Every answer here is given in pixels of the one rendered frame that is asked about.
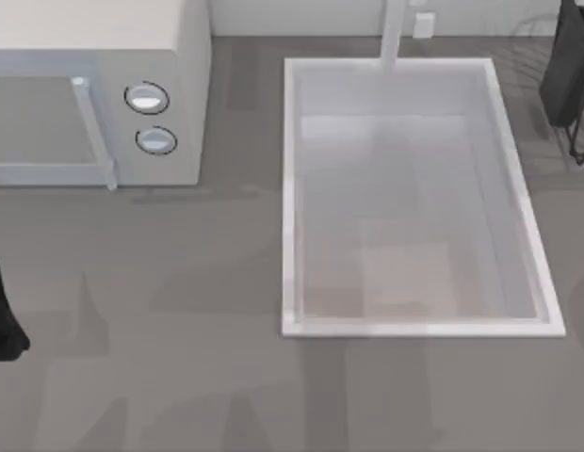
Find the small microwave knob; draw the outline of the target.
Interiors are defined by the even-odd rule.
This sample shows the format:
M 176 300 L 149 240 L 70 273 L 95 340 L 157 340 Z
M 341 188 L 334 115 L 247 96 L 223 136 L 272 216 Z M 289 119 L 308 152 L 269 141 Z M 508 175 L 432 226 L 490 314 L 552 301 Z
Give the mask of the small microwave knob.
M 135 142 L 143 152 L 150 155 L 168 155 L 178 146 L 177 136 L 160 126 L 137 131 Z

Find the large microwave knob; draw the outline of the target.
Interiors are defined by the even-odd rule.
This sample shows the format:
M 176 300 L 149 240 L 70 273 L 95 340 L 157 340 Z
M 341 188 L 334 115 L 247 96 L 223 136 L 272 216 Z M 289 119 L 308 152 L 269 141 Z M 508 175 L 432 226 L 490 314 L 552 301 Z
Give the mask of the large microwave knob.
M 170 105 L 169 94 L 159 85 L 143 81 L 124 90 L 126 104 L 135 112 L 146 115 L 158 115 Z

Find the pale microwave oven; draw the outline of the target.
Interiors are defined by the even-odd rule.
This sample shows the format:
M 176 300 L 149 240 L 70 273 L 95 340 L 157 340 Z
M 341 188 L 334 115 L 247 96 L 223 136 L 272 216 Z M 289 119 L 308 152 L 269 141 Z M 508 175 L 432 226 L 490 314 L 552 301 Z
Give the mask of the pale microwave oven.
M 193 186 L 211 70 L 206 0 L 0 0 L 0 186 Z M 170 105 L 124 101 L 143 81 Z M 171 130 L 150 155 L 135 134 Z

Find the white wall socket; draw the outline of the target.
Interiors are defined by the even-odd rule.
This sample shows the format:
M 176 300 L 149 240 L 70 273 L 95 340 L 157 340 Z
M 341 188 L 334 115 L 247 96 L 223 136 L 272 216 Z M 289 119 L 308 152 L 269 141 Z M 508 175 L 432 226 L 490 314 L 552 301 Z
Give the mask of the white wall socket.
M 430 39 L 434 36 L 436 15 L 433 12 L 418 12 L 415 14 L 413 38 L 417 40 Z

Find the white sink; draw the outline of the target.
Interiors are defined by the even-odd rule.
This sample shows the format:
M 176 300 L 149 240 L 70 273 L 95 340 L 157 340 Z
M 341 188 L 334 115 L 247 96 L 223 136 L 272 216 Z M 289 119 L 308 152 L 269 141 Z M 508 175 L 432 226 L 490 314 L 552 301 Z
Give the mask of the white sink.
M 284 62 L 285 337 L 566 333 L 488 57 Z

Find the tall white tap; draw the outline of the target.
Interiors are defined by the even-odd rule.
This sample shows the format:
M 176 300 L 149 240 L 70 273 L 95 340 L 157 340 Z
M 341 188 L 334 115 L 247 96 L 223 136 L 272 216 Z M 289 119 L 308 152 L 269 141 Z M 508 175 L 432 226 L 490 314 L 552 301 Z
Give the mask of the tall white tap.
M 382 21 L 380 64 L 392 71 L 397 61 L 407 0 L 385 0 Z

